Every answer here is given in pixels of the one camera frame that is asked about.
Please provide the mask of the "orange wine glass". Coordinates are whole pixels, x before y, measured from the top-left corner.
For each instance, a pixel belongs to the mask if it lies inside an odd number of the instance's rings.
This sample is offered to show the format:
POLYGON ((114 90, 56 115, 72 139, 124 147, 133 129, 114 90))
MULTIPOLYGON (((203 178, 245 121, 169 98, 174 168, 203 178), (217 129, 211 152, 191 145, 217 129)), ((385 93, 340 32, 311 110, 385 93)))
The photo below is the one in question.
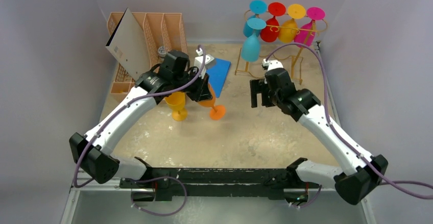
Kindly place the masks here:
POLYGON ((226 109, 223 105, 216 105, 216 94, 210 84, 208 84, 208 88, 210 94, 212 95, 212 99, 204 100, 198 102, 198 104, 202 107, 210 108, 209 117, 212 120, 220 120, 224 117, 226 113, 226 109))

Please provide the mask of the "yellow front wine glass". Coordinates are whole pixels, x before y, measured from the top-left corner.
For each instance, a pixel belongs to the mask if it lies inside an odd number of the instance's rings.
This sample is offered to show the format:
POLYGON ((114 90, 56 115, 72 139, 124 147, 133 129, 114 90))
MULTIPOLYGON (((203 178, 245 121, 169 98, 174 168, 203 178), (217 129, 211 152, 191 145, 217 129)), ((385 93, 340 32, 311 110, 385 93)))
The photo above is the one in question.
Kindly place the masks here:
POLYGON ((164 98, 168 107, 172 110, 172 118, 175 121, 183 121, 187 118, 185 109, 186 95, 183 92, 174 92, 164 98))

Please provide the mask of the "light blue front wine glass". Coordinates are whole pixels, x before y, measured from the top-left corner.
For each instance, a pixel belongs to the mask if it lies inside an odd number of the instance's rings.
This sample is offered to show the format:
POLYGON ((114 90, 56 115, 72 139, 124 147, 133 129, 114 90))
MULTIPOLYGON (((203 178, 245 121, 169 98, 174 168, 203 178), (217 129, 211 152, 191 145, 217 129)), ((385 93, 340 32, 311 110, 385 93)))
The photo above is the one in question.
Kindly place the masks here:
POLYGON ((241 57, 247 62, 255 62, 259 58, 261 30, 266 27, 266 23, 261 18, 251 16, 247 19, 243 34, 247 38, 243 43, 241 57))

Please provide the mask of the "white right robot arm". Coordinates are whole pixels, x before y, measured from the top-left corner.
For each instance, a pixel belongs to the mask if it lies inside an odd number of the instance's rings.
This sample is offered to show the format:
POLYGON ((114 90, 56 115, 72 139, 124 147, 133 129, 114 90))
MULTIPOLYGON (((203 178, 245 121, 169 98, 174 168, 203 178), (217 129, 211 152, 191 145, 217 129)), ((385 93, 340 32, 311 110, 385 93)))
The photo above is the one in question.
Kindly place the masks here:
POLYGON ((383 155, 373 156, 345 133, 329 117, 328 110, 308 89, 297 89, 288 72, 276 68, 262 79, 250 81, 251 106, 258 106, 261 95, 264 107, 278 107, 282 113, 307 128, 339 164, 337 167, 299 158, 287 167, 286 179, 294 187, 316 183, 334 189, 347 203, 357 205, 380 185, 388 161, 383 155))

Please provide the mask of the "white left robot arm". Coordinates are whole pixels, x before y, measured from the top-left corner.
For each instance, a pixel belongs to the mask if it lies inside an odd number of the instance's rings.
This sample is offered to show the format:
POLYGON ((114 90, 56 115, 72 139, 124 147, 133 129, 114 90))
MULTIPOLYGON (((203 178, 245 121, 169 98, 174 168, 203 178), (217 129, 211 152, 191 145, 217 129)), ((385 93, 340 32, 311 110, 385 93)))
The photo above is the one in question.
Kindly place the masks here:
POLYGON ((126 178, 140 188, 148 187, 152 174, 139 158, 121 159, 112 153, 123 136, 148 111, 165 97, 184 92, 194 102, 207 101, 214 96, 208 84, 207 67, 215 63, 198 46, 199 56, 194 63, 182 51, 166 53, 164 60, 142 73, 135 84, 109 115, 84 135, 74 133, 69 139, 73 160, 76 164, 73 185, 80 188, 78 172, 84 170, 92 180, 104 184, 112 178, 126 178))

